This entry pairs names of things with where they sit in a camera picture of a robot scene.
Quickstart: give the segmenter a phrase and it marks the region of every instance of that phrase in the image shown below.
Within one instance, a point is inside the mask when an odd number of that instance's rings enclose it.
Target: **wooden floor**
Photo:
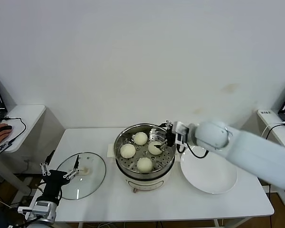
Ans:
[[[40,182],[40,178],[34,178],[30,187],[36,188],[35,184]],[[11,186],[9,183],[4,181],[0,183],[0,197],[9,205],[11,204],[14,196],[16,195],[16,189]],[[26,202],[23,202],[24,206],[28,206],[31,198],[26,199]],[[275,213],[272,216],[272,228],[285,228],[285,206],[282,204],[278,195],[275,193],[271,194],[271,202],[275,208]],[[4,212],[5,216],[8,220],[13,222],[13,224],[19,223],[21,224],[23,221],[23,216],[19,215],[15,209],[8,209],[5,206],[0,204],[0,208]],[[228,220],[219,220],[219,224],[226,224]],[[99,223],[85,223],[84,228],[97,228]],[[78,223],[70,223],[70,226],[73,228],[78,227]],[[116,228],[193,228],[193,227],[211,227],[214,226],[212,220],[206,221],[170,221],[170,222],[120,222],[113,223],[111,227]],[[270,228],[270,219],[269,217],[260,217],[260,218],[252,218],[246,223],[239,226],[239,228]]]

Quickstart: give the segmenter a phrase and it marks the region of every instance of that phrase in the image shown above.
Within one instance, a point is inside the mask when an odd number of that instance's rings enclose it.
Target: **white bun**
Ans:
[[[149,173],[153,169],[153,164],[149,158],[141,158],[138,160],[136,167],[141,173]]]
[[[136,149],[130,143],[127,143],[120,148],[120,155],[123,158],[131,158],[135,155],[135,153],[136,153]]]
[[[148,146],[149,152],[150,152],[151,154],[153,154],[153,155],[159,155],[159,154],[161,154],[162,151],[161,151],[160,149],[156,148],[155,145],[161,145],[161,143],[158,142],[158,141],[152,141],[152,142],[149,144],[149,146]]]
[[[133,136],[133,140],[136,145],[142,146],[147,143],[148,136],[144,132],[138,132]]]

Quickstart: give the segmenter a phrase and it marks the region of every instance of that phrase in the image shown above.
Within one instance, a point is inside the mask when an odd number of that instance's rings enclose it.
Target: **small white table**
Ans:
[[[21,117],[22,121],[26,124],[27,129],[3,153],[7,152],[11,153],[19,149],[23,141],[26,139],[30,131],[35,126],[36,122],[44,113],[45,109],[46,108],[44,105],[16,105],[15,107],[10,109],[7,116]],[[21,123],[19,119],[8,120],[4,121],[3,123],[8,123],[13,127],[12,133],[10,134],[10,136],[8,136],[8,138],[3,140],[3,143],[7,140],[14,138],[24,129],[24,125]],[[0,176],[3,177],[6,181],[8,181],[10,184],[12,184],[15,188],[17,188],[21,192],[26,194],[30,192],[30,188],[21,180],[19,180],[12,173],[12,171],[10,171],[9,168],[6,167],[6,165],[3,164],[1,161],[0,161]]]
[[[282,122],[281,118],[277,114],[277,110],[271,110],[271,109],[259,109],[257,111],[257,115],[260,117],[260,120],[265,124],[265,127],[272,123],[278,123]],[[265,135],[268,134],[268,131],[270,128],[272,128],[274,125],[268,127],[267,131],[265,132]],[[272,129],[271,134],[274,136],[274,138],[285,147],[285,126],[279,126]],[[266,193],[269,192],[269,186],[263,186]],[[271,186],[271,193],[277,193],[285,205],[285,191],[281,188],[278,188],[277,186],[272,185]]]
[[[99,154],[106,164],[104,182],[90,196],[80,200],[62,199],[56,222],[170,221],[237,218],[226,227],[236,227],[251,217],[274,213],[257,177],[238,170],[238,182],[225,194],[211,195],[190,185],[175,162],[168,181],[161,188],[133,193],[114,159],[107,158],[108,144],[122,128],[67,129],[49,165],[56,169],[79,152]],[[40,191],[34,196],[31,207]]]

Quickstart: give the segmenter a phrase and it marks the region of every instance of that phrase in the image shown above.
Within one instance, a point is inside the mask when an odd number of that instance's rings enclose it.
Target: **metal rim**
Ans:
[[[159,179],[159,178],[163,177],[164,175],[166,175],[166,174],[172,169],[173,164],[174,164],[174,162],[175,162],[175,157],[173,158],[172,164],[171,164],[171,166],[169,167],[169,169],[166,170],[166,172],[164,172],[164,173],[161,174],[160,176],[157,176],[157,177],[154,177],[154,178],[150,178],[150,179],[139,179],[139,178],[130,176],[129,174],[127,174],[126,172],[124,172],[124,171],[120,168],[120,166],[119,166],[119,164],[118,164],[118,162],[117,162],[116,159],[115,159],[115,161],[116,161],[116,165],[117,165],[118,169],[123,173],[123,175],[127,176],[128,178],[131,178],[131,179],[137,180],[137,181],[154,181],[154,180],[156,180],[156,179]]]
[[[57,168],[56,170],[58,170],[59,167],[60,167],[64,162],[66,162],[69,158],[71,158],[71,157],[73,157],[73,156],[76,156],[76,155],[79,155],[79,154],[83,154],[83,153],[95,154],[96,156],[98,156],[98,157],[104,162],[104,168],[105,168],[105,170],[104,170],[104,174],[105,174],[105,175],[104,175],[104,178],[103,178],[103,180],[100,182],[99,186],[98,186],[94,191],[92,191],[92,192],[89,193],[88,195],[83,196],[83,197],[81,197],[81,198],[78,198],[78,199],[67,199],[67,198],[64,198],[64,197],[63,197],[63,193],[62,193],[62,198],[65,199],[65,200],[79,200],[79,199],[83,199],[83,198],[85,198],[85,197],[91,195],[92,193],[94,193],[97,189],[99,189],[99,187],[102,185],[102,183],[103,183],[104,180],[105,180],[105,176],[106,176],[106,165],[105,165],[105,161],[104,161],[103,158],[102,158],[101,156],[99,156],[97,153],[93,153],[93,152],[81,152],[81,153],[73,154],[73,155],[69,156],[67,159],[65,159],[65,160],[58,166],[58,168]]]
[[[137,132],[144,132],[148,135],[146,144],[140,146],[134,143],[133,135]],[[159,155],[151,154],[148,148],[152,141],[164,142],[165,133],[166,130],[164,128],[151,123],[135,124],[121,131],[114,142],[114,155],[116,164],[122,170],[122,173],[134,180],[149,181],[162,177],[167,170],[170,170],[174,164],[175,146],[166,146],[163,153]],[[131,143],[136,149],[135,155],[129,159],[125,159],[120,155],[120,148],[126,143]],[[143,157],[149,158],[153,163],[153,170],[149,173],[141,173],[137,170],[136,164]]]

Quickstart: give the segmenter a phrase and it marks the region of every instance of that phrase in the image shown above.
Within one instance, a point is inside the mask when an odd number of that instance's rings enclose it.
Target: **pot lid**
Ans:
[[[105,178],[104,160],[91,152],[72,155],[62,162],[57,170],[65,172],[72,170],[78,155],[79,174],[71,179],[69,184],[62,186],[62,198],[64,199],[78,200],[92,194],[100,187]]]

